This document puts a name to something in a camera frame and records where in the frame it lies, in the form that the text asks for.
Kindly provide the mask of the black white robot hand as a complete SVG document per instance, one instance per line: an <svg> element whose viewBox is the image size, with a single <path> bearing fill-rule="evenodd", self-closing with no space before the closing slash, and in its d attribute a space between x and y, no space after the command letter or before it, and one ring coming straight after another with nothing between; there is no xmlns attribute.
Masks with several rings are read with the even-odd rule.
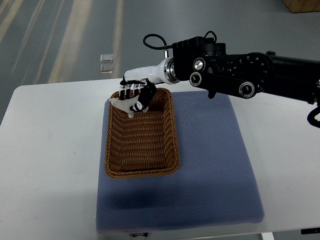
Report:
<svg viewBox="0 0 320 240"><path fill-rule="evenodd" d="M134 113L147 112L156 93L157 84L176 84L179 80L174 73L174 59L165 58L160 64L128 70L119 84L119 99L126 100L138 96L130 107Z"/></svg>

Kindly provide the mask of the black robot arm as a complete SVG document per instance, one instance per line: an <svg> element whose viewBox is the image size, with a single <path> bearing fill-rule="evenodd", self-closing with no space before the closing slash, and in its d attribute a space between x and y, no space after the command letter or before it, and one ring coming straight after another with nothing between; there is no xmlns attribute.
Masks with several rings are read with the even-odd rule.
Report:
<svg viewBox="0 0 320 240"><path fill-rule="evenodd" d="M178 80L208 91L250 99L266 93L309 104L320 102L320 63L274 52L226 54L225 43L193 37L171 45Z"/></svg>

